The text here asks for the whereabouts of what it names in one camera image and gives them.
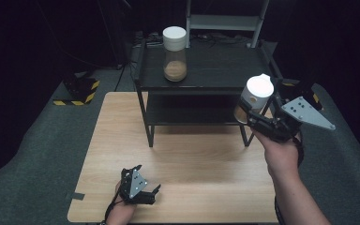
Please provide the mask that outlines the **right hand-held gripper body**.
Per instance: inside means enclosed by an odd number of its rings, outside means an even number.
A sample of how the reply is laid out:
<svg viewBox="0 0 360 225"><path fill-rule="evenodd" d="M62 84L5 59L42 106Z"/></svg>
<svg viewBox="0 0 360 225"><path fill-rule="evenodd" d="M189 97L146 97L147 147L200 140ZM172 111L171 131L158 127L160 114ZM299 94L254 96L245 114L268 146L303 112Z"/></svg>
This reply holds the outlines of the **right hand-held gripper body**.
<svg viewBox="0 0 360 225"><path fill-rule="evenodd" d="M292 139L303 124L335 130L336 126L314 109L303 97L283 103L281 113L272 113L271 117L259 114L247 125L272 141L285 143Z"/></svg>

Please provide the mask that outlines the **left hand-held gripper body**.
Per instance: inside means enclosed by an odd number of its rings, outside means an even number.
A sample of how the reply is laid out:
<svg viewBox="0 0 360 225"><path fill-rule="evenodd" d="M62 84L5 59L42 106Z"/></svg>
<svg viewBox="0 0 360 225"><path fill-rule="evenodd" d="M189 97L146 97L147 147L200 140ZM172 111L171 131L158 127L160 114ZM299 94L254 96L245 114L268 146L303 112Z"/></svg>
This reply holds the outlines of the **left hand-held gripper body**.
<svg viewBox="0 0 360 225"><path fill-rule="evenodd" d="M121 171L119 196L127 204L154 204L157 190L144 191L148 182L139 173L138 168Z"/></svg>

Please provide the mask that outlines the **glass jar of brown powder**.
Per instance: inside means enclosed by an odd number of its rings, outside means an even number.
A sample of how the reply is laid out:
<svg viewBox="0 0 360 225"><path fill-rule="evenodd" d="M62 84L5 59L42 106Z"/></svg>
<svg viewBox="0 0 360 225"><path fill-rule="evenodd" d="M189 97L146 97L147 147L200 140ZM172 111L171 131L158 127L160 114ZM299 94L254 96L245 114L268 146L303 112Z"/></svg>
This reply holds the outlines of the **glass jar of brown powder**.
<svg viewBox="0 0 360 225"><path fill-rule="evenodd" d="M187 31L180 26L170 26L163 30L165 49L164 76L171 82L180 82L187 76L186 36Z"/></svg>
<svg viewBox="0 0 360 225"><path fill-rule="evenodd" d="M240 98L245 99L256 113L260 113L273 93L274 85L271 82L271 78L266 74L261 74L259 76L253 76L247 80L247 84L244 87ZM236 120L237 105L234 109L234 117Z"/></svg>

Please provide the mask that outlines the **black two-tier shelf rack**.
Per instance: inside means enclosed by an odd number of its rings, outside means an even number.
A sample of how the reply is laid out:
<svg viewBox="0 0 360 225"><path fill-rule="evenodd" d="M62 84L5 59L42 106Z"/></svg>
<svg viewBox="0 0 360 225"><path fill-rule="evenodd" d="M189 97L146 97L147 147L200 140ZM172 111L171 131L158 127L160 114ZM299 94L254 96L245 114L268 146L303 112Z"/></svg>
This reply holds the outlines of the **black two-tier shelf rack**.
<svg viewBox="0 0 360 225"><path fill-rule="evenodd" d="M186 50L187 76L164 77L164 50L143 42L134 82L148 143L156 126L239 126L233 112L248 78L279 76L271 53L256 48L193 47Z"/></svg>

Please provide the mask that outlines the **person's left hand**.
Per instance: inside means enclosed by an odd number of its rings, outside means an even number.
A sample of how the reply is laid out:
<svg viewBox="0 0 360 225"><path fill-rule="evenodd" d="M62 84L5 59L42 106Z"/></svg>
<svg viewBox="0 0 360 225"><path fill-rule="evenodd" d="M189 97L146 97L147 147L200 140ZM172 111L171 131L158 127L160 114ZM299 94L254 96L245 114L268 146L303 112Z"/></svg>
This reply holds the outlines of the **person's left hand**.
<svg viewBox="0 0 360 225"><path fill-rule="evenodd" d="M112 198L112 210L105 218L106 225L128 225L136 212L136 204L126 204L123 202L122 198L117 193L119 187L120 183L117 183Z"/></svg>

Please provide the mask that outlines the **person's right hand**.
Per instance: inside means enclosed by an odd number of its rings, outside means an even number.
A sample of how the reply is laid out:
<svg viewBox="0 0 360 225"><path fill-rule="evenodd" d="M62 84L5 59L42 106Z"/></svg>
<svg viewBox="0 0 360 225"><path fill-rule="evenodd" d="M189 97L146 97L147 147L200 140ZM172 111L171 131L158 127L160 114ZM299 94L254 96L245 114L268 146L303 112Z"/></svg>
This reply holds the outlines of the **person's right hand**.
<svg viewBox="0 0 360 225"><path fill-rule="evenodd" d="M267 168L272 177L295 177L298 174L298 150L293 141L278 143L253 129L262 144Z"/></svg>

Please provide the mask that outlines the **yellow-black striped stand base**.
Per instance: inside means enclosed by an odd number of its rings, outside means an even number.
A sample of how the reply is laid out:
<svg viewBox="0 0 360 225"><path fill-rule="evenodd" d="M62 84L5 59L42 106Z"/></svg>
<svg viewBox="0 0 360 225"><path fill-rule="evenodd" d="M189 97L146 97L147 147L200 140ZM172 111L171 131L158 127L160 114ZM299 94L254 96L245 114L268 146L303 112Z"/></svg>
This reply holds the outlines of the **yellow-black striped stand base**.
<svg viewBox="0 0 360 225"><path fill-rule="evenodd" d="M99 81L94 78L64 79L64 86L70 95L70 99L54 98L52 103L56 106L83 106L89 104L95 96Z"/></svg>
<svg viewBox="0 0 360 225"><path fill-rule="evenodd" d="M320 111L323 108L318 96L312 90L312 84L297 80L283 80L279 93L282 98L293 100L303 97L314 109Z"/></svg>

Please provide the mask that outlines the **dark tape piece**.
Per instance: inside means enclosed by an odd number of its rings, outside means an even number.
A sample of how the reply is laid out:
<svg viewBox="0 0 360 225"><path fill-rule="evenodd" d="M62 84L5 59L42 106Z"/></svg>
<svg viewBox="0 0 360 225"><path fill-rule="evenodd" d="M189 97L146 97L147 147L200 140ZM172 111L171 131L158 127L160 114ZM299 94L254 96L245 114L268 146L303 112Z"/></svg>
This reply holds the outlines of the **dark tape piece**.
<svg viewBox="0 0 360 225"><path fill-rule="evenodd" d="M84 198L84 194L83 193L78 193L78 192L68 192L66 194L66 199L67 200L79 200L82 201Z"/></svg>

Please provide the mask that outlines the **grey metal stand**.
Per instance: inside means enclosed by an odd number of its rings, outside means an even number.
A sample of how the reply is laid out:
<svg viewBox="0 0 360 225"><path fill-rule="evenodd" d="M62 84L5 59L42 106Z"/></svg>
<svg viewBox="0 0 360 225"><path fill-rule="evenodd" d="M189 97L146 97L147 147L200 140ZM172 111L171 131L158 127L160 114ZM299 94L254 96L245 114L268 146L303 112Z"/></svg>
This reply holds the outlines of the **grey metal stand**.
<svg viewBox="0 0 360 225"><path fill-rule="evenodd" d="M230 15L201 15L191 13L192 0L187 0L186 9L186 47L190 47L190 31L198 30L233 30L250 31L253 33L249 48L255 48L258 44L259 35L263 26L266 10L270 0L260 0L262 7L257 16L230 16Z"/></svg>

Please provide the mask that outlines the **grey carpet mat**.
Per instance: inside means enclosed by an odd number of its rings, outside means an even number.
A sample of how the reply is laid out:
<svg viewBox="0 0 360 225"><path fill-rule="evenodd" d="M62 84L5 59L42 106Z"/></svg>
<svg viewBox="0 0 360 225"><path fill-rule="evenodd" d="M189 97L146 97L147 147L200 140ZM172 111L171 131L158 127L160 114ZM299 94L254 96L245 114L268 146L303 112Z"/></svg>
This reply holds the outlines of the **grey carpet mat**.
<svg viewBox="0 0 360 225"><path fill-rule="evenodd" d="M47 104L0 170L0 225L82 225L67 213L102 100L109 91L133 88L129 69L94 76L100 85L92 103ZM315 89L337 130L304 129L302 177L334 225L360 225L360 145L326 90Z"/></svg>

